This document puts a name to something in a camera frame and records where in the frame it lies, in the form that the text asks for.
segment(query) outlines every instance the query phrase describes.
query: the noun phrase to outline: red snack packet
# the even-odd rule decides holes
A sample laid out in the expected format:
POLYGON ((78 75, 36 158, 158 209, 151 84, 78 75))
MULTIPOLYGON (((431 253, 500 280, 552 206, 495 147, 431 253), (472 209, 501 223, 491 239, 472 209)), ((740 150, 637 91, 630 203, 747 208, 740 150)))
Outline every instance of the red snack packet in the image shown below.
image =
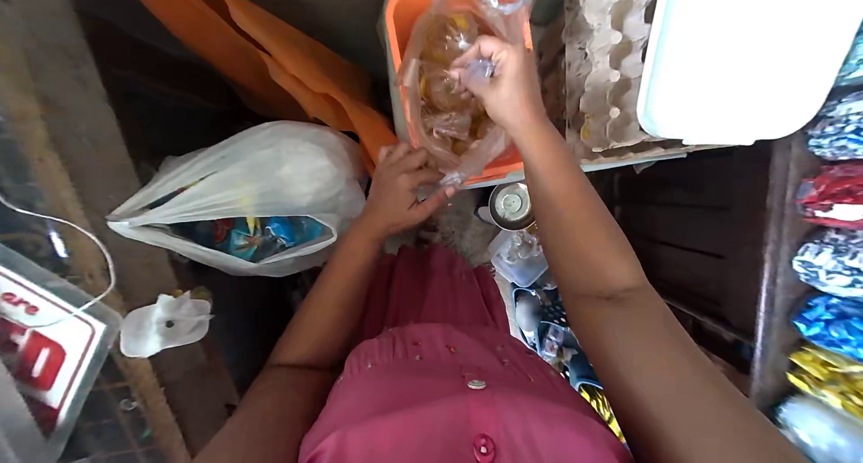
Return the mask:
POLYGON ((822 167, 800 184, 797 203, 813 224, 863 229, 863 161, 822 167))

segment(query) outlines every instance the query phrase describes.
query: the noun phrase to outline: white cable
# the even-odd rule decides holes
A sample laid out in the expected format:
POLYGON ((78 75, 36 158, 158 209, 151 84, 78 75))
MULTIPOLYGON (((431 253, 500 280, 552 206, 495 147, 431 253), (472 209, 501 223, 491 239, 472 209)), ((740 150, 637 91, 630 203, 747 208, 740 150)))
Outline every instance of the white cable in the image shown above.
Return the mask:
POLYGON ((111 254, 108 252, 108 248, 105 247, 104 244, 102 244, 102 241, 99 240, 98 237, 96 237, 94 234, 91 234, 90 232, 85 230, 83 227, 79 227, 79 226, 76 226, 75 224, 72 224, 68 220, 64 220, 62 218, 57 218, 57 217, 51 217, 50 215, 37 214, 36 212, 30 212, 29 210, 25 210, 23 208, 19 208, 17 206, 14 206, 13 204, 9 203, 9 201, 6 200, 6 198, 4 198, 2 193, 0 193, 0 204, 7 206, 8 208, 16 211, 18 214, 31 215, 33 217, 38 217, 38 218, 45 218, 47 220, 52 220, 54 222, 59 222, 60 224, 65 224, 67 226, 74 227, 79 232, 81 232, 83 235, 90 237, 90 240, 92 240, 94 243, 96 243, 96 245, 99 247, 99 249, 102 250, 102 254, 105 256, 105 262, 108 264, 108 277, 110 279, 110 282, 108 283, 108 288, 106 288, 105 291, 102 292, 102 294, 100 294, 99 296, 96 296, 91 301, 84 303, 83 306, 75 308, 71 313, 69 313, 65 316, 59 317, 59 319, 57 319, 57 320, 54 320, 50 323, 45 323, 43 325, 31 325, 30 328, 44 328, 46 326, 56 325, 56 324, 60 323, 61 321, 66 321, 66 320, 68 320, 74 316, 77 316, 79 314, 83 314, 87 308, 93 306, 96 303, 101 302, 102 299, 108 295, 108 293, 110 293, 114 290, 114 286, 116 284, 116 272, 114 270, 114 259, 111 258, 111 254))

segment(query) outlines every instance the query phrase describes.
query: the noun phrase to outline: button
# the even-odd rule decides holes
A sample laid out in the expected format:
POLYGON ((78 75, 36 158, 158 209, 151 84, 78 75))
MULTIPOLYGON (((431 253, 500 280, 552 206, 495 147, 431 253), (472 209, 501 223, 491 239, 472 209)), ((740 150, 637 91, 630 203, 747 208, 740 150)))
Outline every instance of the button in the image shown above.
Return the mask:
POLYGON ((476 435, 474 438, 474 457, 480 463, 494 461, 494 441, 489 435, 476 435))

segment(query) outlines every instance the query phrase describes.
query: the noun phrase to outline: orange cloth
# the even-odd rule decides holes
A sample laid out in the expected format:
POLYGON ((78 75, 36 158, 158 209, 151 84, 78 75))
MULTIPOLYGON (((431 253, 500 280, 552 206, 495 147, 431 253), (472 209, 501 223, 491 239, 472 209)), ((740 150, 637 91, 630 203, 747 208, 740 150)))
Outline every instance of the orange cloth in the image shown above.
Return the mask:
POLYGON ((369 171, 378 150, 396 142, 370 105, 365 71, 248 0, 141 2, 261 114, 354 131, 369 171))

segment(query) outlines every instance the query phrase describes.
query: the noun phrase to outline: yellow snack packet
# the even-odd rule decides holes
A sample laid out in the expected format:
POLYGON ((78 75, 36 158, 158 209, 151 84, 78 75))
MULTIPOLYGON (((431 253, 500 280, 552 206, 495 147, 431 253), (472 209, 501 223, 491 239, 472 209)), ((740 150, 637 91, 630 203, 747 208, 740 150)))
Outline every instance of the yellow snack packet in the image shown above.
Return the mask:
POLYGON ((788 358, 796 368, 786 377, 794 386, 836 409, 863 419, 863 365, 844 355, 807 345, 788 358))

